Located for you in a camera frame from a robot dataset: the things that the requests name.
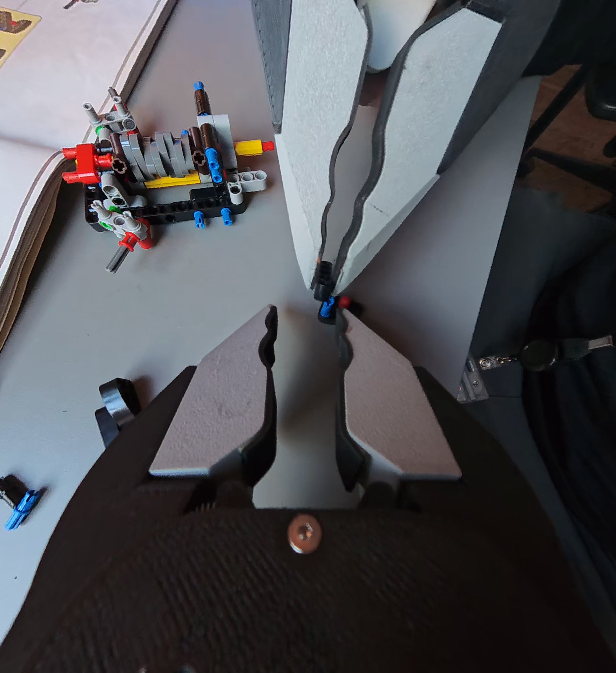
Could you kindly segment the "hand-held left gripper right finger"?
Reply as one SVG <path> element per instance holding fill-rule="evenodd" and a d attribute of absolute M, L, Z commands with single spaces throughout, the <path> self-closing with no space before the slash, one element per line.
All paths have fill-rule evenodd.
<path fill-rule="evenodd" d="M 346 491 L 459 480 L 462 471 L 411 362 L 349 310 L 337 311 L 336 336 L 336 463 Z"/>

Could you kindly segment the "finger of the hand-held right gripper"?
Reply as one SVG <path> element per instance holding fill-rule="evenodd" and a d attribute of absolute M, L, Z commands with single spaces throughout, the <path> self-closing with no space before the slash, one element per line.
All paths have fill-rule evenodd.
<path fill-rule="evenodd" d="M 276 150 L 296 259 L 307 288 L 323 255 L 336 157 L 354 123 L 370 51 L 354 1 L 293 1 Z"/>
<path fill-rule="evenodd" d="M 503 19 L 480 1 L 417 29 L 388 72 L 368 178 L 336 260 L 344 291 L 438 181 L 439 166 Z"/>

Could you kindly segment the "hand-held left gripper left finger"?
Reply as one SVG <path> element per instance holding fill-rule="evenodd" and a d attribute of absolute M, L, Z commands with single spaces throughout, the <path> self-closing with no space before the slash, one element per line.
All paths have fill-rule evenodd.
<path fill-rule="evenodd" d="M 268 472 L 276 457 L 277 330 L 277 309 L 266 306 L 202 358 L 150 465 L 152 476 L 237 478 L 252 488 Z"/>

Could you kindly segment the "black lego piece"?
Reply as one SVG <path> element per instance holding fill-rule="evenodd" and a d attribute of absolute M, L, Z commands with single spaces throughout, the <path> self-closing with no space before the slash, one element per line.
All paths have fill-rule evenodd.
<path fill-rule="evenodd" d="M 318 311 L 318 321 L 323 324 L 334 325 L 336 323 L 337 312 L 340 310 L 337 307 L 338 296 L 332 296 L 327 301 L 323 302 Z M 364 311 L 364 307 L 351 297 L 352 301 L 349 310 L 355 317 L 359 318 Z"/>

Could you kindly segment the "long black lego beam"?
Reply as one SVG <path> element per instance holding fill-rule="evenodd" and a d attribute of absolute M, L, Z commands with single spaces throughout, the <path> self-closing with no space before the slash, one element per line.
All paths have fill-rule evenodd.
<path fill-rule="evenodd" d="M 333 265 L 324 260 L 320 261 L 315 269 L 312 288 L 313 296 L 319 302 L 327 301 L 333 293 L 335 282 L 333 280 Z"/>

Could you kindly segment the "black curved lego panel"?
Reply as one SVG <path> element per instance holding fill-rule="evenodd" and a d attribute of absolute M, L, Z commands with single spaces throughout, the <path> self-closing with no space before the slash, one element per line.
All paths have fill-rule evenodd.
<path fill-rule="evenodd" d="M 115 378 L 99 387 L 103 407 L 94 416 L 105 448 L 108 448 L 123 428 L 133 421 L 142 407 L 134 383 Z"/>

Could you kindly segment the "partly built lego assembly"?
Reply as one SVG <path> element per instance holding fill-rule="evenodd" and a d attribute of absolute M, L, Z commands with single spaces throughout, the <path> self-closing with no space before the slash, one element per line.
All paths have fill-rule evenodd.
<path fill-rule="evenodd" d="M 153 247 L 153 226 L 190 221 L 204 229 L 213 218 L 229 226 L 245 212 L 245 194 L 267 188 L 267 174 L 240 168 L 238 159 L 270 153 L 275 143 L 234 142 L 228 116 L 212 114 L 201 81 L 194 82 L 195 125 L 179 134 L 143 135 L 116 90 L 109 95 L 107 113 L 83 105 L 93 141 L 61 151 L 76 165 L 63 179 L 84 186 L 86 222 L 117 239 L 108 272 L 116 273 L 136 247 Z"/>

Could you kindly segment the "lego instruction booklet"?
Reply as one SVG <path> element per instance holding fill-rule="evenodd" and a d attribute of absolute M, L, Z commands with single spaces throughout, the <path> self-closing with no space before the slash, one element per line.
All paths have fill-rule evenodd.
<path fill-rule="evenodd" d="M 0 351 L 70 170 L 83 104 L 127 98 L 174 1 L 0 1 Z"/>

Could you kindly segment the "black office chair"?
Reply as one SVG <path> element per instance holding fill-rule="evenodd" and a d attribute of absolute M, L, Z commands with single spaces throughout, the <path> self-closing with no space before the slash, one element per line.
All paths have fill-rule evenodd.
<path fill-rule="evenodd" d="M 571 74 L 531 124 L 516 176 L 616 220 L 616 64 Z"/>

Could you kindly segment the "black connector with blue pin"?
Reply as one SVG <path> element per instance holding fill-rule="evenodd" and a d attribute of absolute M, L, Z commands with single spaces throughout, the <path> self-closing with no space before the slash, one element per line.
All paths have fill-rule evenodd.
<path fill-rule="evenodd" d="M 35 491 L 26 486 L 14 475 L 0 477 L 0 500 L 7 503 L 12 513 L 5 525 L 7 531 L 17 529 L 34 509 L 45 492 Z"/>

